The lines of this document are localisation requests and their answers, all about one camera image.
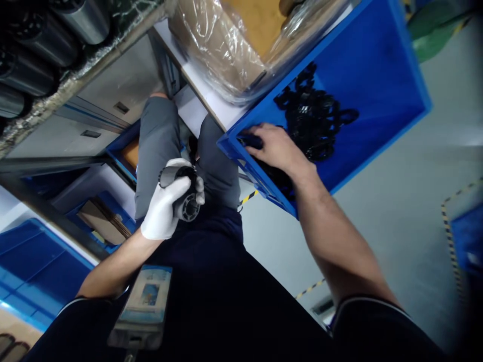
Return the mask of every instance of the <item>gloved hand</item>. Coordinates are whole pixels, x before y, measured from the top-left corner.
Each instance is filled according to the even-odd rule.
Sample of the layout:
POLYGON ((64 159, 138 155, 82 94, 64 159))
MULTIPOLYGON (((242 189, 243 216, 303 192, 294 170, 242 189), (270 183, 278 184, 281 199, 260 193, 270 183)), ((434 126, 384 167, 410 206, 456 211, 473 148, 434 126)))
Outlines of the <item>gloved hand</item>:
MULTIPOLYGON (((188 166, 192 164, 183 158, 174 158, 166 164, 168 166, 188 166)), ((156 185, 152 195, 146 217, 141 224, 141 234, 150 240, 167 240, 172 237, 176 230, 179 219, 173 215, 173 203, 183 196, 191 186, 189 177, 180 177, 171 185, 162 188, 156 185)), ((203 179, 196 178, 196 202, 198 205, 205 203, 203 179)))

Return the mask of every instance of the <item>person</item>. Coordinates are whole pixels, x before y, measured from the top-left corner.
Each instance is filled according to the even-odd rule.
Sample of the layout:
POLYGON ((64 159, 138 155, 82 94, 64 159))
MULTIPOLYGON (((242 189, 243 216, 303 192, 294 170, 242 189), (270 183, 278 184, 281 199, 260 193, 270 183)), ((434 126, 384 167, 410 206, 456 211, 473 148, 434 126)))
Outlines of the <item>person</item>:
POLYGON ((165 189, 157 184, 168 162, 187 162, 179 160, 176 105, 158 93, 141 116, 135 196, 140 228, 89 273, 25 361, 123 361, 126 350, 108 346, 107 339, 129 296, 126 286, 144 264, 170 266, 173 274, 161 346, 140 350, 136 361, 443 358, 402 309, 315 165, 282 128, 261 124, 250 132, 263 148, 248 147, 248 153, 293 182, 307 246, 337 306, 331 333, 245 250, 238 167, 217 148, 223 131, 210 116, 201 126, 196 162, 204 181, 197 183, 197 201, 204 205, 191 223, 173 217, 172 204, 190 181, 180 178, 165 189))

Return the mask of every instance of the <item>green object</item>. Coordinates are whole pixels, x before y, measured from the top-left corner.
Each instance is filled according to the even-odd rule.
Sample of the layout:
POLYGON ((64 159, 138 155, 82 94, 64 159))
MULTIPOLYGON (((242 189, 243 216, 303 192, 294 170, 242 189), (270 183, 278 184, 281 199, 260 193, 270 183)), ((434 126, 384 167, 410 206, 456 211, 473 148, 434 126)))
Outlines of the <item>green object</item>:
POLYGON ((409 20, 408 29, 420 63, 433 58, 451 39, 458 24, 476 10, 457 15, 450 2, 437 0, 418 10, 409 20))

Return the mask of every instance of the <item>dark pants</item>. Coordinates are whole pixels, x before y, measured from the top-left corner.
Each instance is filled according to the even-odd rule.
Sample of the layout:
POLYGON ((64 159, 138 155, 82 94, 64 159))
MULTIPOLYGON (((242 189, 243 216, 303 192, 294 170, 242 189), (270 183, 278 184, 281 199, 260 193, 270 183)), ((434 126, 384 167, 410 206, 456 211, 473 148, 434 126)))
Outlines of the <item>dark pants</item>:
MULTIPOLYGON (((216 146, 223 131, 206 116, 198 140, 196 171, 205 183, 207 204, 237 209, 240 200, 238 166, 216 146)), ((137 168, 136 221, 146 216, 159 172, 172 158, 181 157, 178 108, 161 97, 151 97, 141 115, 137 168)))

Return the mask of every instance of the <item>hand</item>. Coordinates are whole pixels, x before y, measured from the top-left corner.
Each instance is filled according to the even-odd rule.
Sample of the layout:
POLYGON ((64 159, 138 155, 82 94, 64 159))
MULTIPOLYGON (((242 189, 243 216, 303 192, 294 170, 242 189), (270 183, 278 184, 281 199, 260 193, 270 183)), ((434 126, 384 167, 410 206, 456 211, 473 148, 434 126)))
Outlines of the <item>hand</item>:
POLYGON ((245 147, 250 155, 259 160, 281 169, 290 177, 302 169, 314 168, 314 164, 305 157, 283 128, 262 123, 250 128, 249 132, 263 141, 262 149, 245 147))
MULTIPOLYGON (((174 158, 166 164, 168 166, 188 166, 192 164, 183 158, 174 158)), ((191 186, 189 177, 180 177, 164 189, 156 185, 152 195, 146 217, 141 224, 141 234, 149 240, 167 240, 176 230, 179 219, 173 215, 173 203, 183 196, 191 186)), ((196 202, 205 203, 203 179, 196 178, 196 202)))

